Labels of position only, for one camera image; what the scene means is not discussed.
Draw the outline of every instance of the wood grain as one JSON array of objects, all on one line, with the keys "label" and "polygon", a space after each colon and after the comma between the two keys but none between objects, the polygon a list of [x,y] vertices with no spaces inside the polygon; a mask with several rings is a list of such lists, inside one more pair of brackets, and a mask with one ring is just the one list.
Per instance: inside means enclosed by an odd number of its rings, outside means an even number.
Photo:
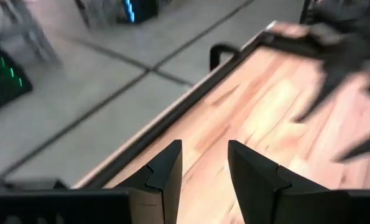
[{"label": "wood grain", "polygon": [[[296,37],[306,28],[276,23]],[[354,74],[307,122],[292,119],[316,94],[321,62],[261,47],[106,186],[129,177],[174,139],[183,141],[177,223],[244,223],[231,183],[227,144],[237,139],[330,189],[370,188],[370,156],[335,156],[370,134],[369,76]]]}]

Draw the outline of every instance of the tiled floor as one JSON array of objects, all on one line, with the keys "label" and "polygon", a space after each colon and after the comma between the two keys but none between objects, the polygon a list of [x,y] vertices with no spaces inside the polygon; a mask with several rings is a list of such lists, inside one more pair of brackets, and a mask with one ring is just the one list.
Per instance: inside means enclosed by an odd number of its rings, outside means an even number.
[{"label": "tiled floor", "polygon": [[301,7],[176,0],[141,25],[88,30],[73,1],[31,3],[63,65],[40,63],[21,43],[6,46],[35,89],[0,110],[0,173],[75,184],[208,73],[213,44],[241,46],[272,20],[298,21]]}]

